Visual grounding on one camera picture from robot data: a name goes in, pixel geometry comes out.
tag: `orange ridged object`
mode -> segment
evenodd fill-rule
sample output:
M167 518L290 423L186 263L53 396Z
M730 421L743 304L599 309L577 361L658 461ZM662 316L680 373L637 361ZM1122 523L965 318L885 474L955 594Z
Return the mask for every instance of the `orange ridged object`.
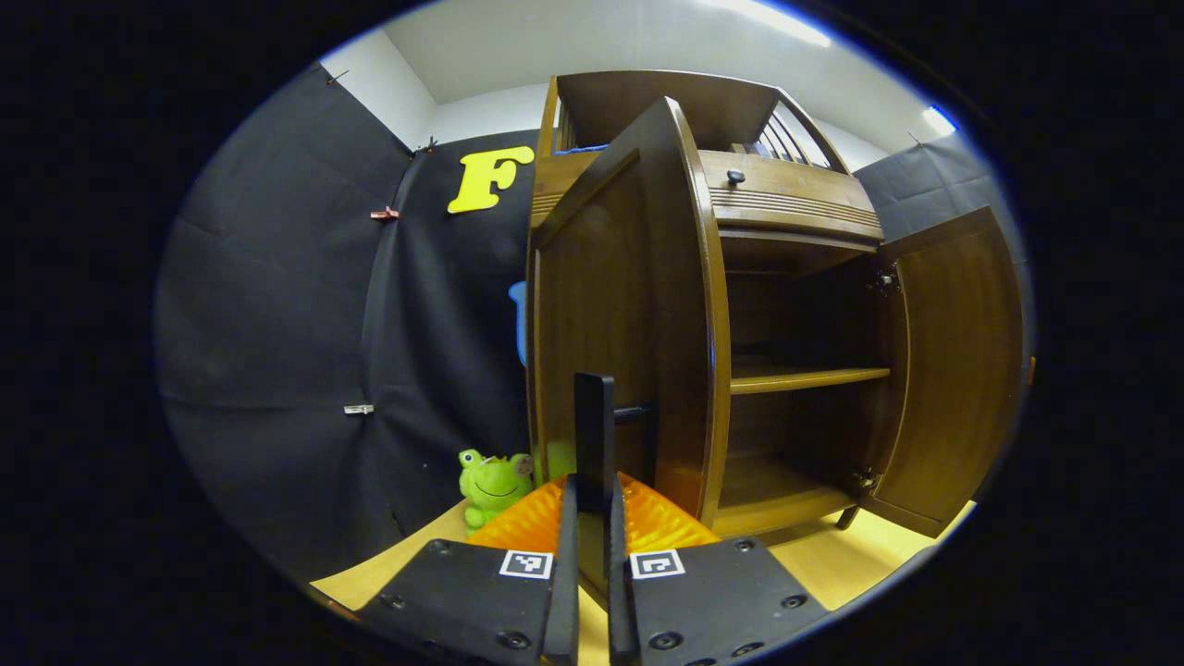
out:
M566 479L565 474L530 491L530 494L474 532L468 543L504 550L555 553L559 550L559 521Z
M618 474L625 497L626 552L654 552L722 540L654 488L628 474ZM468 543L504 550L558 552L566 479L564 475L535 488L474 532Z
M628 474L617 474L625 494L626 552L654 552L722 540L654 488Z

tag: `ceiling light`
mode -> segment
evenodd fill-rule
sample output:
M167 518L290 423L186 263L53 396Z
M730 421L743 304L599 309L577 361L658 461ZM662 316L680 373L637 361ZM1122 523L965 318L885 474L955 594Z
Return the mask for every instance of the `ceiling light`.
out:
M958 128L954 127L954 123L950 122L950 119L947 119L937 107L929 107L928 109L921 111L921 117L929 123L929 127L938 132L938 136L953 134L958 130Z
M811 44L817 44L818 46L830 46L830 38L825 34L818 32L817 30L807 26L806 24L787 17L781 12L774 9L773 7L761 5L753 0L699 0L704 5L710 5L713 7L721 7L725 9L732 9L748 17L749 19L765 24L771 27L776 27L781 32L786 32Z

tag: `blue cloth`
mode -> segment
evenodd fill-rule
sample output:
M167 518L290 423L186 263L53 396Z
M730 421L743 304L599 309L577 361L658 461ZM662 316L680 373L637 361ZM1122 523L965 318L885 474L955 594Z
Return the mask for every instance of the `blue cloth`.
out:
M555 154L556 155L571 155L572 153L592 153L592 152L596 152L596 151L604 151L607 147L609 147L609 145L605 143L604 146L588 146L587 148L572 148L570 151L559 151Z
M517 303L519 360L526 366L526 280L510 286L510 299Z

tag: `open cabinet door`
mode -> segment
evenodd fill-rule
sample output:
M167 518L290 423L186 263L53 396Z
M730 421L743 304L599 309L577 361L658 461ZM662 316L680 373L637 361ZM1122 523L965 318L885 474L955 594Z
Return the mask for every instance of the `open cabinet door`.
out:
M656 405L617 428L622 472L697 515L729 408L723 261L690 128L663 97L530 232L527 390L539 481L575 469L573 376L610 374L616 406ZM656 469L652 478L646 468Z
M860 506L929 537L973 497L1018 409L1022 328L990 207L881 246L893 347L879 480Z

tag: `light wood floor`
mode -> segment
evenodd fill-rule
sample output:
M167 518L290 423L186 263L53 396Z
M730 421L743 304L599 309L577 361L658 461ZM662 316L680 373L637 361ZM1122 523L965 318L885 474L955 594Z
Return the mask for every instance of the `light wood floor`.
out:
M431 539L465 540L466 504L457 504L423 530L371 559L314 581L313 587L350 610L366 606ZM961 524L973 507L974 502L967 502L950 529L937 539L922 537L867 511L861 511L845 531L835 526L839 513L834 513L759 538L819 603L835 610L884 579L922 547L940 542ZM581 589L580 664L607 666L607 615Z

